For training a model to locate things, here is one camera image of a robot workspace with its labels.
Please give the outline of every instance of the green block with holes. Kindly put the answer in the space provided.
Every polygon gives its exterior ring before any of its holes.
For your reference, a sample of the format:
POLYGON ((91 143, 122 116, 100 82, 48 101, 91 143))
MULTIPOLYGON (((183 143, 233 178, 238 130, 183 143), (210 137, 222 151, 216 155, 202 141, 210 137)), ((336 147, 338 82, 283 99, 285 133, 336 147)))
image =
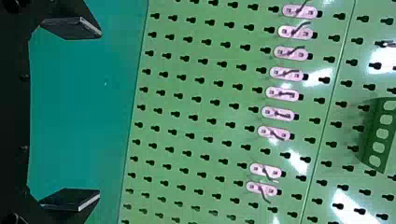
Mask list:
POLYGON ((375 115, 371 117, 372 127, 367 132, 368 141, 361 158, 365 164, 380 173, 384 173, 387 167, 396 131, 396 126, 392 125, 396 116, 395 99, 388 97, 375 100, 375 115))

